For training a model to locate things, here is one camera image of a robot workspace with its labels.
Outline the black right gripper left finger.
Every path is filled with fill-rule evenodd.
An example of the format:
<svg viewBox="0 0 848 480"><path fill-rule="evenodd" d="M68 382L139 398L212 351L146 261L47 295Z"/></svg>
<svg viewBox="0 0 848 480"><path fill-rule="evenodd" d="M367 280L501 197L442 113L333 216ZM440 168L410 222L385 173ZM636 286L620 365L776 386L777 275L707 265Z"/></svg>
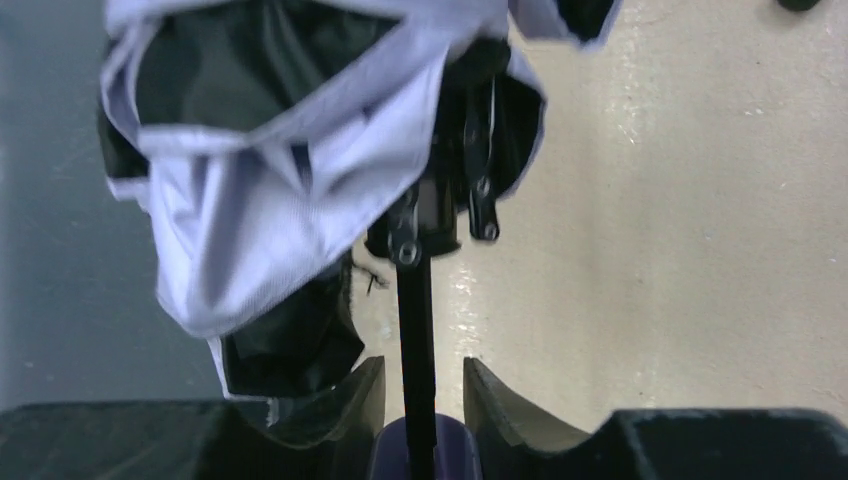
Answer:
<svg viewBox="0 0 848 480"><path fill-rule="evenodd" d="M4 479L364 479L385 367L363 361L270 431L234 402L36 404L1 416Z"/></svg>

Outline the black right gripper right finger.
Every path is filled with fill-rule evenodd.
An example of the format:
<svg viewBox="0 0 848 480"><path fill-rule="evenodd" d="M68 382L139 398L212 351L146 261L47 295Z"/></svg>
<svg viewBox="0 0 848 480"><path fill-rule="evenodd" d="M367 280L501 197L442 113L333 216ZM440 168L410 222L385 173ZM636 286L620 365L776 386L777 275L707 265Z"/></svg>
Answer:
<svg viewBox="0 0 848 480"><path fill-rule="evenodd" d="M463 362L487 479L847 480L847 428L810 409L624 409L587 433Z"/></svg>

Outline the purple umbrella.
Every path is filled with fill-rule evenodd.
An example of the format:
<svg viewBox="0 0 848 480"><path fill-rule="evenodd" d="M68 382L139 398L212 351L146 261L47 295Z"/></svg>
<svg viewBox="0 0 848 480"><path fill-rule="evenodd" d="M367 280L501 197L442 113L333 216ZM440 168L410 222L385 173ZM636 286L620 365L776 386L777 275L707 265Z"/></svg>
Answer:
<svg viewBox="0 0 848 480"><path fill-rule="evenodd" d="M98 130L114 197L148 215L156 296L223 394L280 426L364 345L354 244L395 268L405 479L436 479L431 262L500 234L543 142L508 38L602 45L617 1L108 1Z"/></svg>

